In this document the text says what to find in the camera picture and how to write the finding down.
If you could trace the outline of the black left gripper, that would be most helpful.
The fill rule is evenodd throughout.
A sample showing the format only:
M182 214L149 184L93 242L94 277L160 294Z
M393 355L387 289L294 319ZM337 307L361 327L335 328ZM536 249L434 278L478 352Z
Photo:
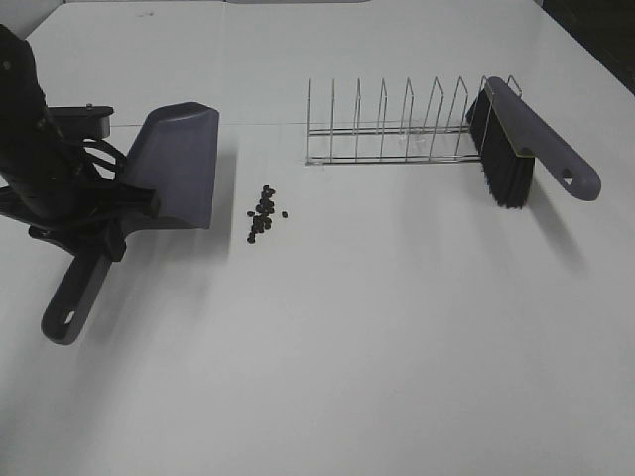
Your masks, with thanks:
M9 167L9 217L28 224L31 238L73 256L90 247L120 262L126 252L122 212L157 216L160 206L154 189L105 178L92 164Z

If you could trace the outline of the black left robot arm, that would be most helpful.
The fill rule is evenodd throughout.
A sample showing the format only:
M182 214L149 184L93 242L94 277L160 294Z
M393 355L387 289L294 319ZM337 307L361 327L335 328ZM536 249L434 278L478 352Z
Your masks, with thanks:
M126 251L123 218L154 217L152 189L125 184L128 160L106 140L109 106L49 108L28 41L1 29L1 213L73 255Z

